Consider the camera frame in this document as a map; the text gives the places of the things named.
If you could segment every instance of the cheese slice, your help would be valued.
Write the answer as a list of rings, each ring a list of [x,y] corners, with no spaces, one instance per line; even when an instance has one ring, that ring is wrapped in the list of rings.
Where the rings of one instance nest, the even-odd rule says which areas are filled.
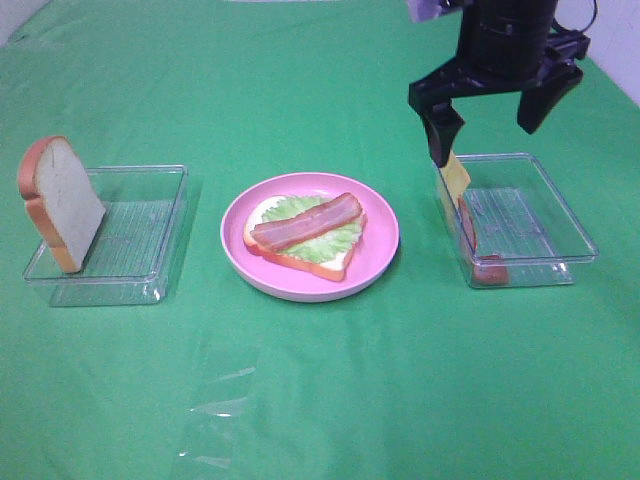
[[[440,169],[442,180],[438,178],[438,193],[440,195],[440,201],[444,208],[444,213],[447,218],[447,224],[452,232],[455,232],[455,209],[458,208],[459,199],[462,198],[464,191],[471,183],[471,177],[469,172],[464,168],[458,157],[453,153],[453,150],[449,154],[449,160],[447,164]]]

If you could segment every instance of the bacon strip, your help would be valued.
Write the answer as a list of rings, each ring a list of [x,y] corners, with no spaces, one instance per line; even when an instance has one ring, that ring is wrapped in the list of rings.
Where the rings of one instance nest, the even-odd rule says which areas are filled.
[[[346,225],[361,214],[360,202],[347,192],[293,218],[259,223],[251,236],[264,248],[278,252]]]

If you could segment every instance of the plastic sheet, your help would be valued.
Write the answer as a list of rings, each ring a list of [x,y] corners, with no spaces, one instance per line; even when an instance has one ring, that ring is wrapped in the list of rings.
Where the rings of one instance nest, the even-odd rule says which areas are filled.
[[[222,348],[206,358],[174,461],[171,480],[224,480],[234,432],[249,403],[256,348]]]

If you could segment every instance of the lettuce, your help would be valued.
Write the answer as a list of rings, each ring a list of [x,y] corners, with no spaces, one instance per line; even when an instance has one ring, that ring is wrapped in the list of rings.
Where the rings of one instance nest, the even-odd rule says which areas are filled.
[[[305,210],[329,201],[320,195],[288,196],[262,214],[263,222],[285,220],[295,217]],[[335,228],[319,237],[293,245],[280,253],[291,255],[306,262],[324,263],[336,258],[340,253],[348,252],[362,235],[359,220]]]

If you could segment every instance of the clear plastic container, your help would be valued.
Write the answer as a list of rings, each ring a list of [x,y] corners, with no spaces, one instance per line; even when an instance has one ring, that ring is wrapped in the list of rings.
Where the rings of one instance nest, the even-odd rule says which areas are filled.
[[[107,208],[78,273],[63,273],[46,243],[23,277],[51,306],[153,304],[177,263],[187,210],[183,165],[87,169]]]
[[[566,285],[598,249],[538,160],[526,153],[459,155],[471,184],[454,201],[438,170],[439,202],[474,288]]]

